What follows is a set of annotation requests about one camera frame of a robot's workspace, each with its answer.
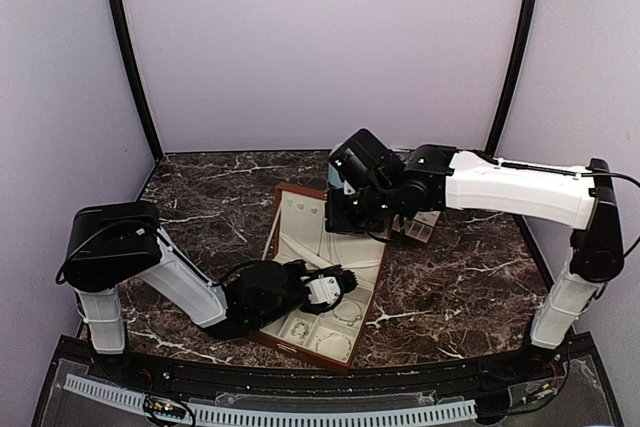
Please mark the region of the red jewelry display tray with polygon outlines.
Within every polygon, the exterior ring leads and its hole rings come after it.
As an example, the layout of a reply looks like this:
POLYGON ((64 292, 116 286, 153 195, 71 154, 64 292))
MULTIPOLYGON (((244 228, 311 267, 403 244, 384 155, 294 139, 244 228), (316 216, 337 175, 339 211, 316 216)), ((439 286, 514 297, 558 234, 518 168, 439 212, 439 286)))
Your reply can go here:
POLYGON ((396 216, 392 225, 392 239, 405 245, 424 247, 440 215, 439 211, 420 212, 413 219, 404 220, 404 229, 401 229, 400 217, 396 216))

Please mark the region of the gold crystal pendant earring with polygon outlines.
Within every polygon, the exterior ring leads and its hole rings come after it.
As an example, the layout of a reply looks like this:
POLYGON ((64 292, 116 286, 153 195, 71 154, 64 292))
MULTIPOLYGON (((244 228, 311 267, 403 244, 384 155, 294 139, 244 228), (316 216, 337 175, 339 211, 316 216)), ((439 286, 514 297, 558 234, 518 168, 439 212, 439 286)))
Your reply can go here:
POLYGON ((290 336, 296 342, 303 343, 308 337, 310 331, 311 331, 311 324, 309 324, 304 320, 298 320, 293 324, 290 330, 290 336))

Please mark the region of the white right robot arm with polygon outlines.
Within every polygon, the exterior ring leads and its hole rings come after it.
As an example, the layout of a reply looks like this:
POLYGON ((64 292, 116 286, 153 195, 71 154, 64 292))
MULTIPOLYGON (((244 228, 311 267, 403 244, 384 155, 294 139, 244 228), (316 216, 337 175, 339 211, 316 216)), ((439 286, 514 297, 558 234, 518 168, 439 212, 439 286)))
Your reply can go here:
POLYGON ((562 343, 597 292, 623 270, 615 175, 602 159, 558 167, 434 144, 403 159, 361 129, 330 152, 328 163, 329 232, 374 236, 395 219, 446 209, 503 212, 571 228, 561 276, 533 318, 530 343, 510 360, 521 381, 547 367, 548 350, 562 343))

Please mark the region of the red jewelry box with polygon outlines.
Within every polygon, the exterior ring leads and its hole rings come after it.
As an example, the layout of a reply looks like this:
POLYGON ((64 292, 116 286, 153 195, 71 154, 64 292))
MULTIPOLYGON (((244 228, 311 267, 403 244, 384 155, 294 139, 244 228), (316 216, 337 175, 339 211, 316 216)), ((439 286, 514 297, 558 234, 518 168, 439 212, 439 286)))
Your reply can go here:
POLYGON ((348 373, 373 303, 387 246, 366 235, 325 230, 326 194, 293 184, 275 188, 275 217, 263 256, 301 260, 311 304, 249 339, 336 374, 348 373))

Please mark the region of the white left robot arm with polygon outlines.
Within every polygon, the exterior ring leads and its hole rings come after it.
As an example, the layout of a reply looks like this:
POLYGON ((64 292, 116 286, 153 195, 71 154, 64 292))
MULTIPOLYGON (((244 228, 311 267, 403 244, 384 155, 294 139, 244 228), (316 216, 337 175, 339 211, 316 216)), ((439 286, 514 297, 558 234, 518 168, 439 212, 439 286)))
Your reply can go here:
POLYGON ((170 239, 148 201, 79 210, 55 281, 69 284, 101 364, 120 383, 141 374, 127 347, 118 286, 138 278, 187 314, 214 339, 247 336, 296 309, 320 314, 337 307, 358 285, 341 265, 312 270, 303 260, 249 260, 219 280, 206 276, 170 239))

